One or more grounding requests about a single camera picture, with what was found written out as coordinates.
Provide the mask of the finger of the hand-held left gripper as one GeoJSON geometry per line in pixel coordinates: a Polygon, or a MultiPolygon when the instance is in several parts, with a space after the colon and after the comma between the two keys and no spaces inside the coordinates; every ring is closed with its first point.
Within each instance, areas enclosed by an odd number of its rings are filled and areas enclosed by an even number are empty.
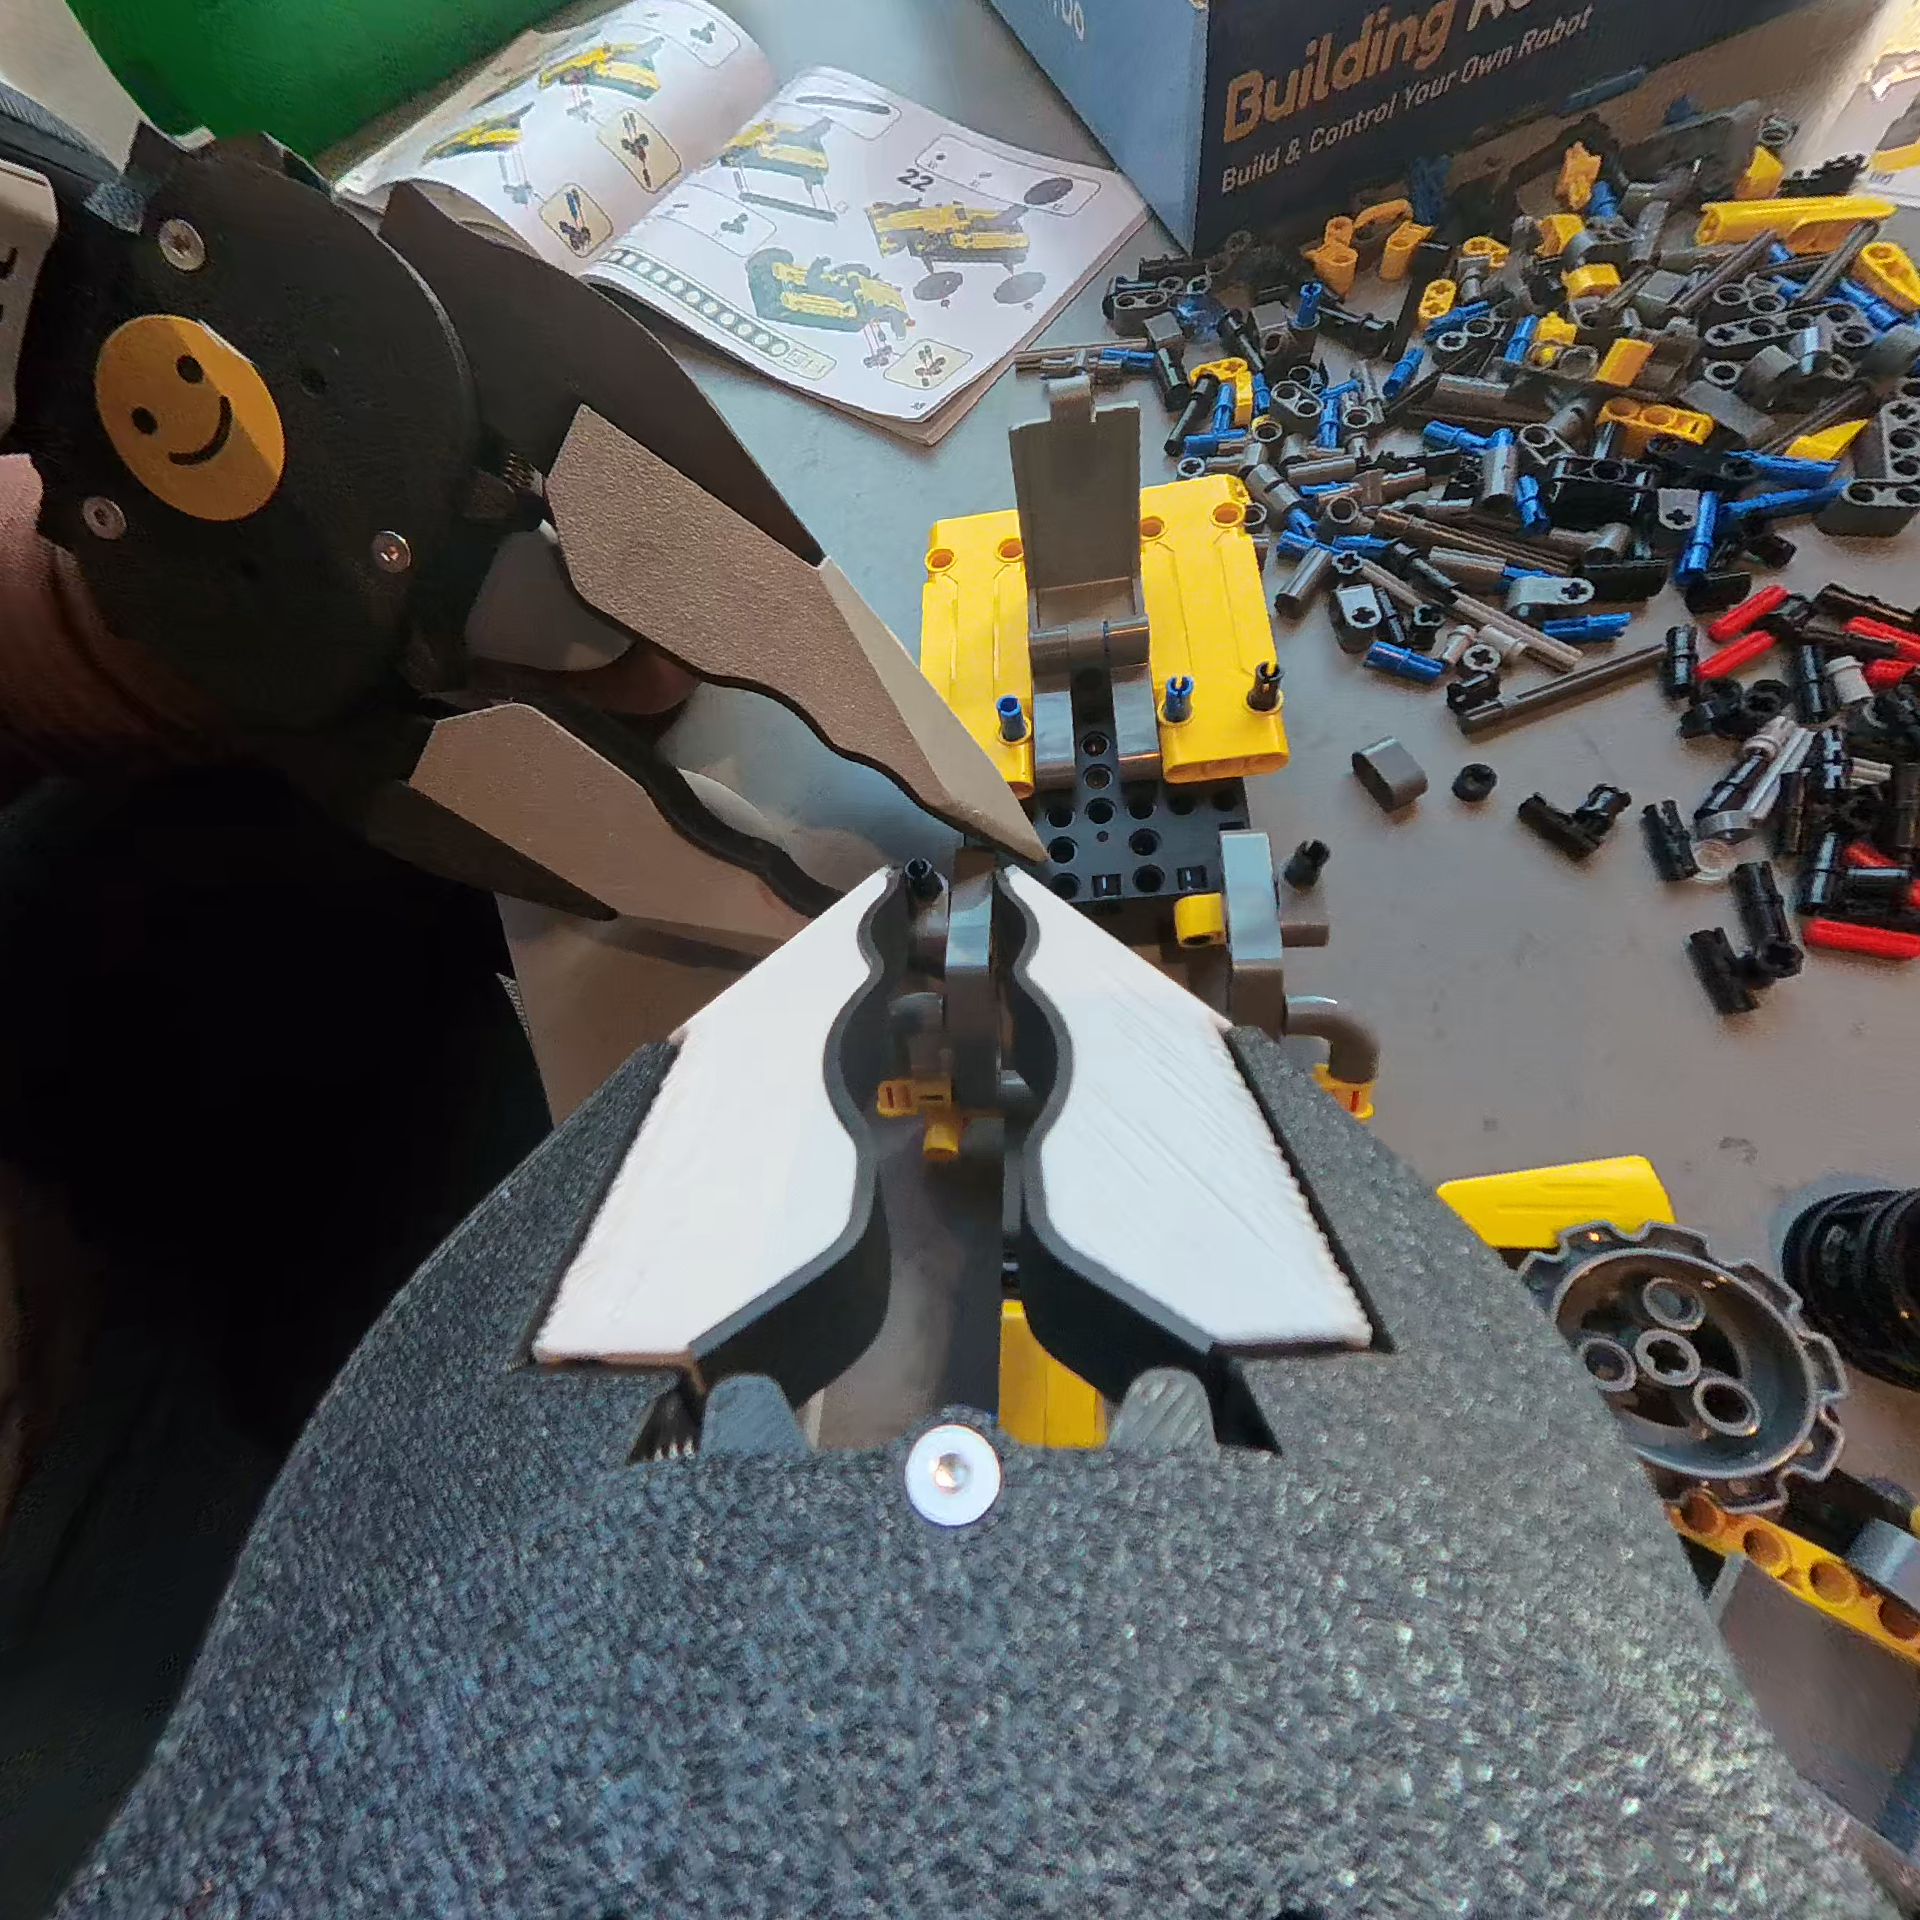
{"type": "Polygon", "coordinates": [[[1041,860],[992,758],[833,560],[804,562],[589,408],[544,495],[595,612],[705,682],[778,700],[952,827],[1041,860]]]}
{"type": "Polygon", "coordinates": [[[837,906],[733,790],[610,738],[608,758],[530,704],[440,721],[408,786],[529,860],[586,915],[761,959],[837,906]]]}

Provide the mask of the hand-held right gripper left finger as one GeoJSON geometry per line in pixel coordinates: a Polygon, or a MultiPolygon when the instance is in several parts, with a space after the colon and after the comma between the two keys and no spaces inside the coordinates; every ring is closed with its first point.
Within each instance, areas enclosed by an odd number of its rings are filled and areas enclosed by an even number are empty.
{"type": "Polygon", "coordinates": [[[869,1107],[906,967],[880,868],[687,1019],[561,1271],[539,1364],[768,1376],[794,1404],[876,1339],[890,1302],[869,1107]]]}

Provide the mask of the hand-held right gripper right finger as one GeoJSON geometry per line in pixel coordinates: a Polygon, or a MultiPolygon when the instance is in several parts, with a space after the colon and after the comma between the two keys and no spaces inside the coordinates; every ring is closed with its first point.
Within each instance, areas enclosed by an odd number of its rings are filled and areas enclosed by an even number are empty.
{"type": "Polygon", "coordinates": [[[1019,1294],[1042,1348],[1106,1401],[1179,1369],[1362,1354],[1373,1319],[1242,1078],[1229,1026],[1023,871],[1007,911],[1013,1057],[1041,1103],[1019,1153],[1019,1294]]]}

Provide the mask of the yellow and grey brick module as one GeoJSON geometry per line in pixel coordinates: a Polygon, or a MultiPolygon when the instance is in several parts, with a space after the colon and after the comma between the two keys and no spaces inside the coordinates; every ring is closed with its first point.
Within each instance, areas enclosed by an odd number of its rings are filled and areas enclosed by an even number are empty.
{"type": "MultiPolygon", "coordinates": [[[[953,1162],[972,1130],[999,1124],[999,1426],[1027,1444],[1055,1450],[1114,1444],[1138,1451],[1224,1447],[1279,1454],[1280,1440],[1243,1374],[1250,1361],[1229,1364],[1219,1400],[1189,1371],[1154,1369],[1140,1374],[1122,1401],[1108,1401],[1051,1358],[1027,1322],[1019,1294],[1019,1153],[1041,1103],[1013,1057],[1013,1014],[1007,1000],[1011,928],[997,883],[1003,871],[1023,868],[985,849],[964,849],[949,876],[925,862],[906,868],[907,992],[891,1014],[896,1071],[879,1088],[879,1116],[917,1123],[921,1153],[931,1162],[953,1162]]],[[[1263,832],[1228,835],[1220,894],[1229,940],[1184,951],[1186,974],[1167,976],[1228,1023],[1240,1072],[1235,1040],[1319,1040],[1325,1051],[1319,1063],[1321,1086],[1349,1116],[1369,1119],[1378,1079],[1376,1036],[1333,1000],[1290,994],[1290,928],[1263,832]]],[[[1314,1216],[1365,1304],[1338,1238],[1314,1216]]]]}

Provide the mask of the instruction booklet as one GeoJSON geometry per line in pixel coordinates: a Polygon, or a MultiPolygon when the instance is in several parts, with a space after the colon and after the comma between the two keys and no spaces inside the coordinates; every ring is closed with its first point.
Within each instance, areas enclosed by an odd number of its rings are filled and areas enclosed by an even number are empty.
{"type": "Polygon", "coordinates": [[[921,446],[1145,223],[1122,177],[856,74],[775,84],[683,2],[523,32],[338,182],[361,208],[397,185],[921,446]]]}

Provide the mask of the black and yellow brick assembly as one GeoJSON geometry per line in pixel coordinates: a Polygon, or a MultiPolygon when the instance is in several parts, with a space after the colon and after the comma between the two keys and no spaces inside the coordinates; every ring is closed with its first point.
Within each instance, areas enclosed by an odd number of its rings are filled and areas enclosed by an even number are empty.
{"type": "Polygon", "coordinates": [[[1136,406],[1085,376],[1009,446],[1016,505],[929,529],[921,674],[1013,790],[1036,876],[1173,938],[1290,758],[1252,504],[1219,473],[1148,488],[1136,406]]]}

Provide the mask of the green plastic bin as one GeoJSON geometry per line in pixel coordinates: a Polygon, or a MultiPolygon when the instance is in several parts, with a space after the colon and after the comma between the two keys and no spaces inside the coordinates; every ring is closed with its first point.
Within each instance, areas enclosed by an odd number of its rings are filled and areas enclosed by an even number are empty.
{"type": "Polygon", "coordinates": [[[165,132],[265,132],[306,158],[491,58],[562,2],[79,2],[165,132]]]}

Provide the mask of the blue cardboard box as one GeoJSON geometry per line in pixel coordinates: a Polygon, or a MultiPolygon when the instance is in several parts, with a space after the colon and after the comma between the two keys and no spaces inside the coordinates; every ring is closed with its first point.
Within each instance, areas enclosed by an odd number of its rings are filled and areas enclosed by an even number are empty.
{"type": "Polygon", "coordinates": [[[1794,106],[1893,27],[1850,2],[995,2],[1104,153],[1194,250],[1305,230],[1412,161],[1675,102],[1794,106]]]}

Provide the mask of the pile of loose brick pieces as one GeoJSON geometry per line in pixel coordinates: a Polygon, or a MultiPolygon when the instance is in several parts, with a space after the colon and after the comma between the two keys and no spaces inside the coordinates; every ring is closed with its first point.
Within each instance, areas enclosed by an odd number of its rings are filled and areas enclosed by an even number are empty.
{"type": "Polygon", "coordinates": [[[1792,122],[1596,112],[1505,171],[1416,161],[1292,246],[1145,256],[1108,339],[1016,371],[1148,379],[1183,481],[1224,481],[1273,615],[1323,615],[1463,736],[1652,679],[1707,794],[1641,809],[1666,886],[1741,930],[1687,961],[1721,1018],[1807,954],[1915,967],[1915,606],[1792,585],[1801,537],[1915,536],[1915,258],[1866,161],[1792,122]]]}

